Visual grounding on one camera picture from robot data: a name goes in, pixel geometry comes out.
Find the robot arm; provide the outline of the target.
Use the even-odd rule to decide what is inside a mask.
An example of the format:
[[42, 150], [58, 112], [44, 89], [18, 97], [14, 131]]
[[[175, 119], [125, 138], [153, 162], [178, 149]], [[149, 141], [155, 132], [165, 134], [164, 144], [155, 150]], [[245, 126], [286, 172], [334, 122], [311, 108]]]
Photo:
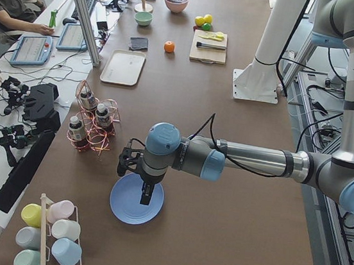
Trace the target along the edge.
[[312, 35], [314, 42], [329, 38], [350, 52], [341, 145], [336, 152], [291, 153], [203, 137], [186, 139], [172, 124], [158, 123], [150, 129], [137, 164], [143, 181], [141, 204], [151, 201], [154, 186], [168, 167], [214, 181], [233, 165], [258, 175], [293, 178], [354, 214], [354, 0], [319, 0]]

